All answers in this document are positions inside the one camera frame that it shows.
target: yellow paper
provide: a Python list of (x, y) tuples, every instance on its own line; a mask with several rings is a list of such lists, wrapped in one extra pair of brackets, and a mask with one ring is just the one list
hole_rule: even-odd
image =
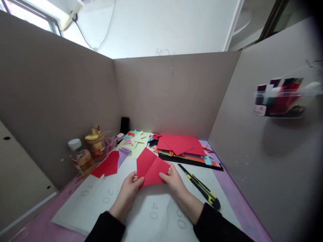
[(136, 148), (134, 148), (134, 146), (132, 146), (131, 144), (127, 144), (127, 145), (124, 145), (124, 143), (126, 143), (127, 141), (126, 140), (121, 140), (121, 142), (118, 144), (117, 148), (115, 149), (116, 151), (119, 150), (120, 148), (122, 147), (125, 147), (125, 148), (128, 148), (128, 149), (131, 149), (131, 152), (128, 156), (131, 156), (133, 158), (138, 158), (139, 155), (141, 154), (141, 152), (147, 147), (147, 143), (148, 143), (148, 140), (149, 140), (149, 135), (150, 133), (149, 132), (142, 132), (142, 139), (140, 139), (140, 142), (137, 143), (137, 146)]

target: window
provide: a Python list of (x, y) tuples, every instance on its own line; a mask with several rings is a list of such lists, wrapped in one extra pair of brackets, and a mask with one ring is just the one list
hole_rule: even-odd
[(0, 0), (0, 10), (26, 20), (49, 32), (61, 35), (56, 19), (21, 0)]

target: desk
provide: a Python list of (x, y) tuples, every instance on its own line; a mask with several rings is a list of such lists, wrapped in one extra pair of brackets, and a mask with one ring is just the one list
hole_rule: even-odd
[[(238, 219), (243, 231), (256, 242), (272, 242), (271, 238), (261, 225), (260, 221), (236, 187), (230, 175), (224, 171), (213, 170), (219, 184), (224, 191), (236, 218)], [(33, 221), (26, 225), (13, 239), (12, 242), (83, 242), (86, 236), (75, 231), (66, 229), (51, 222), (51, 219), (68, 200), (73, 192), (85, 180), (80, 174), (73, 178), (70, 183), (62, 190), (52, 202), (50, 202)]]

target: folded red paper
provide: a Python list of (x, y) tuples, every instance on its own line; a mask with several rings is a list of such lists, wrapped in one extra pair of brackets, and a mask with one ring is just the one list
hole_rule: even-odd
[(109, 156), (94, 170), (92, 175), (100, 178), (116, 174), (118, 172), (119, 151), (112, 151)]
[(205, 152), (199, 140), (195, 137), (161, 134), (157, 148), (171, 150), (176, 155), (185, 153), (204, 156)]
[(162, 183), (159, 173), (167, 174), (169, 167), (169, 164), (145, 148), (137, 158), (137, 177), (138, 179), (142, 176), (145, 178), (143, 187)]

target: window frame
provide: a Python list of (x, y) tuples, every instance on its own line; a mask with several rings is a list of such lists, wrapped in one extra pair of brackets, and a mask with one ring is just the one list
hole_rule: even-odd
[[(24, 1), (22, 0), (6, 0), (6, 1), (9, 1), (9, 2), (12, 2), (13, 4), (16, 4), (17, 6), (27, 10), (28, 12), (46, 20), (50, 26), (50, 29), (51, 29), (51, 32), (54, 33), (54, 34), (57, 34), (59, 36), (62, 36), (61, 35), (61, 31), (60, 31), (60, 28), (58, 26), (58, 22), (55, 18), (47, 15), (46, 13), (36, 9), (35, 7), (29, 5), (28, 3), (25, 3)], [(4, 0), (1, 0), (2, 4), (4, 5), (4, 8), (6, 10), (6, 12), (8, 14), (11, 14), (10, 13), (10, 10), (8, 9), (7, 7), (7, 4)]]

